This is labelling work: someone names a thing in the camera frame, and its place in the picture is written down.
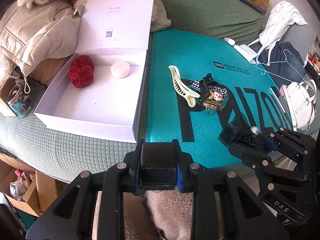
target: teal mat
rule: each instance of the teal mat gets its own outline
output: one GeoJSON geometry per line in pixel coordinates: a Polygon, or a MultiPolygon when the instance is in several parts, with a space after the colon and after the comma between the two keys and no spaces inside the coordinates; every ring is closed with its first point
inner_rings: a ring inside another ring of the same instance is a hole
{"type": "Polygon", "coordinates": [[[169,142],[177,138],[182,151],[207,168],[240,162],[218,140],[222,127],[243,113],[251,126],[270,133],[279,127],[291,129],[288,115],[278,109],[271,96],[275,86],[226,42],[179,30],[154,34],[146,141],[169,142]],[[182,79],[200,80],[207,73],[229,92],[222,112],[192,112],[186,100],[177,96],[169,65],[175,65],[182,79]]]}

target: jacket sleeve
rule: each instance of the jacket sleeve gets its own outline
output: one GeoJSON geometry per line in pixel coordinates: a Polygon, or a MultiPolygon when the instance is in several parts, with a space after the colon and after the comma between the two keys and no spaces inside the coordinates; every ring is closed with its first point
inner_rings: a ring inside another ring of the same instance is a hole
{"type": "Polygon", "coordinates": [[[53,21],[41,28],[25,45],[21,60],[28,64],[21,71],[28,76],[47,58],[64,58],[76,51],[80,17],[74,17],[72,8],[56,10],[53,21]]]}

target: handbag handle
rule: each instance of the handbag handle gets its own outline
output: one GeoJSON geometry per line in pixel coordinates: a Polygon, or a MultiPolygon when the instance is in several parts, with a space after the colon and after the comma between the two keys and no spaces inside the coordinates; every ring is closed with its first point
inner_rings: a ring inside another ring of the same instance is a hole
{"type": "Polygon", "coordinates": [[[317,87],[316,87],[316,83],[314,82],[313,79],[310,79],[309,81],[304,81],[301,82],[299,85],[302,86],[304,83],[306,83],[306,90],[308,90],[309,86],[311,87],[311,89],[313,90],[313,92],[315,93],[312,97],[310,97],[309,101],[312,102],[313,104],[316,103],[316,97],[317,97],[317,87]]]}

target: red object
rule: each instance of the red object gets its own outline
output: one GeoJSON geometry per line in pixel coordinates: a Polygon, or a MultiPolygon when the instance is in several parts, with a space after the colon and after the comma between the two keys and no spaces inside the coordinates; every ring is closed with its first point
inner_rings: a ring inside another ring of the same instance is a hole
{"type": "Polygon", "coordinates": [[[82,88],[93,82],[94,65],[89,56],[82,55],[74,60],[68,76],[76,88],[82,88]]]}
{"type": "Polygon", "coordinates": [[[18,179],[22,178],[22,172],[20,170],[16,169],[14,173],[17,175],[18,179]]]}

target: white wire hanger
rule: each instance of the white wire hanger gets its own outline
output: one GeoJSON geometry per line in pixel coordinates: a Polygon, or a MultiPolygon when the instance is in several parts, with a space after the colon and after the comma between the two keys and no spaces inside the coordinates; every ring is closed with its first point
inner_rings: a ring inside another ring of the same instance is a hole
{"type": "Polygon", "coordinates": [[[305,80],[305,79],[303,78],[303,76],[302,76],[293,66],[290,65],[290,63],[289,63],[288,60],[287,60],[287,55],[284,53],[285,51],[289,52],[289,54],[291,55],[291,52],[290,52],[289,50],[284,49],[284,50],[283,50],[283,54],[285,55],[285,60],[284,60],[284,61],[275,61],[275,62],[270,62],[269,64],[264,64],[264,63],[259,62],[259,61],[257,60],[256,68],[257,68],[258,70],[261,70],[261,74],[262,74],[262,75],[265,75],[266,72],[267,72],[267,73],[269,73],[269,74],[272,74],[272,75],[277,76],[277,77],[279,77],[279,78],[285,79],[285,80],[287,80],[287,81],[289,81],[289,82],[292,83],[293,81],[291,81],[291,80],[289,80],[289,79],[286,79],[286,78],[284,78],[284,77],[282,77],[282,76],[278,76],[278,75],[273,74],[273,73],[271,73],[271,72],[269,72],[269,71],[267,71],[267,70],[265,70],[265,69],[261,69],[261,68],[258,68],[258,67],[257,67],[257,65],[259,65],[259,64],[265,65],[265,66],[270,66],[270,64],[272,64],[272,63],[287,63],[290,67],[292,67],[292,68],[302,77],[303,81],[307,82],[307,80],[305,80]]]}

